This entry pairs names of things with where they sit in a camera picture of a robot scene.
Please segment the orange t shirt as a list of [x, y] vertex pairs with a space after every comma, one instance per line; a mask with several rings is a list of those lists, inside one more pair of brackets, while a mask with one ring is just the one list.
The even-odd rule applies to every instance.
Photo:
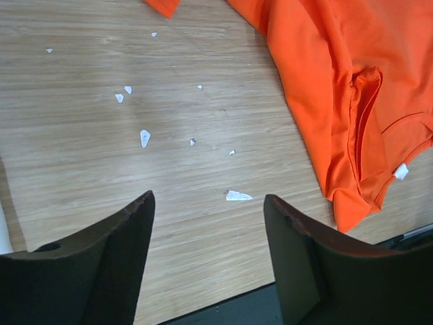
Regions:
[[266, 39], [338, 230], [432, 146], [431, 1], [232, 1]]

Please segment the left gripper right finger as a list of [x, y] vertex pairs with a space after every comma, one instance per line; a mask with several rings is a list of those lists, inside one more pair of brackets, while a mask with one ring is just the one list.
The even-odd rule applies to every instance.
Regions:
[[369, 244], [276, 195], [264, 216], [284, 324], [431, 324], [432, 226]]

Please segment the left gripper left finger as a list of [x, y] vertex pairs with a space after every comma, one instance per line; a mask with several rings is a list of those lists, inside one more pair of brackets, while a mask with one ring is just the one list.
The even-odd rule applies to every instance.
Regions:
[[33, 252], [1, 256], [2, 324], [132, 324], [155, 197]]

